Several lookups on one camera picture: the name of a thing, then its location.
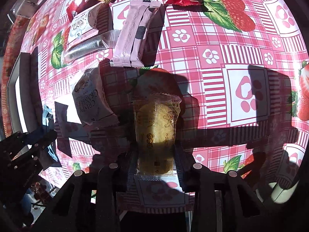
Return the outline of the white cranberry snack packet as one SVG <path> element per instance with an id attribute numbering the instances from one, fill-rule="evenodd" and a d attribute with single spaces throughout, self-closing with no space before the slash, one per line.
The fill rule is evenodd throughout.
<path id="1" fill-rule="evenodd" d="M 105 98 L 99 67 L 85 70 L 72 92 L 77 115 L 84 125 L 108 127 L 118 117 Z"/>

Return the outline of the pink wafer bar packet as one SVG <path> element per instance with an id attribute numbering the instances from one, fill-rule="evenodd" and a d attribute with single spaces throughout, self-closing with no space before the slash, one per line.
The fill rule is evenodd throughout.
<path id="1" fill-rule="evenodd" d="M 162 3 L 132 0 L 110 61 L 112 67 L 144 68 L 154 65 L 163 26 Z"/>

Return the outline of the strawberry pattern tablecloth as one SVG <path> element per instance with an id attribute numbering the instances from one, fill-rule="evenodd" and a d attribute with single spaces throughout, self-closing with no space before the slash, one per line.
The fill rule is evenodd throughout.
<path id="1" fill-rule="evenodd" d="M 131 0 L 116 0 L 110 8 L 114 28 L 122 28 Z M 199 139 L 197 131 L 208 129 L 206 145 L 193 148 L 196 162 L 209 169 L 225 173 L 253 162 L 253 153 L 263 151 L 266 160 L 254 188 L 262 193 L 269 186 L 270 199 L 277 204 L 286 202 L 297 187 L 292 187 L 308 144 L 308 121 L 304 122 L 289 108 L 294 106 L 294 91 L 301 61 L 308 54 L 290 10 L 284 0 L 242 0 L 245 12 L 256 27 L 251 32 L 235 32 L 211 21 L 203 12 L 186 12 L 167 7 L 162 32 L 154 31 L 153 42 L 146 51 L 155 48 L 159 40 L 155 66 L 171 74 L 184 77 L 178 81 L 184 92 L 186 111 L 183 115 L 182 139 Z M 8 53 L 15 58 L 13 46 L 21 45 L 21 52 L 31 53 L 38 47 L 38 82 L 40 97 L 54 111 L 54 102 L 69 99 L 73 78 L 85 69 L 111 59 L 113 51 L 105 50 L 81 57 L 64 68 L 59 64 L 54 49 L 65 45 L 59 41 L 70 28 L 66 8 L 71 0 L 39 0 L 41 8 L 30 20 L 29 29 L 22 36 L 28 19 L 18 21 L 12 46 Z M 72 158 L 57 150 L 62 167 L 49 168 L 41 176 L 61 187 L 80 165 L 90 164 L 96 153 L 90 145 L 70 138 Z M 193 207 L 194 193 L 190 193 L 186 207 L 172 204 L 163 206 L 163 192 L 150 190 L 163 186 L 159 183 L 135 183 L 128 193 L 120 194 L 126 210 L 143 213 L 175 213 Z"/>

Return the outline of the yellow cake snack packet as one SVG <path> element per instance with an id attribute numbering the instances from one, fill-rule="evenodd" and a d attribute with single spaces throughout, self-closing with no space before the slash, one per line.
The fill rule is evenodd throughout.
<path id="1" fill-rule="evenodd" d="M 164 93 L 133 97 L 138 174 L 157 177 L 173 173 L 172 147 L 181 102 L 179 96 Z"/>

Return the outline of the white shallow box tray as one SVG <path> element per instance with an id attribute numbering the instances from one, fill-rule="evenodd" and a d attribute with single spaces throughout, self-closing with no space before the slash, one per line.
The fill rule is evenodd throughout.
<path id="1" fill-rule="evenodd" d="M 13 66 L 6 89 L 13 132 L 34 130 L 34 110 L 30 98 L 30 53 L 21 52 Z"/>

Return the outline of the clear dark snack bar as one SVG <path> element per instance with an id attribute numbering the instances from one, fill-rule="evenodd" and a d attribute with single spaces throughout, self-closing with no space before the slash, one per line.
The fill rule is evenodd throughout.
<path id="1" fill-rule="evenodd" d="M 113 29 L 86 39 L 64 51 L 61 55 L 61 62 L 68 64 L 91 52 L 115 48 L 120 33 L 121 30 Z"/>

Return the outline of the light blue wafer packet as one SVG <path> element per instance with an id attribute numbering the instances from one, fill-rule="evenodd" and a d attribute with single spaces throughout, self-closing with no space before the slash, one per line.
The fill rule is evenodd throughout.
<path id="1" fill-rule="evenodd" d="M 54 127 L 53 113 L 52 109 L 46 105 L 43 106 L 42 127 L 44 130 L 44 139 L 46 144 L 41 154 L 41 164 L 43 166 L 43 170 L 46 170 L 49 167 L 61 167 L 55 147 L 55 141 L 58 134 Z"/>

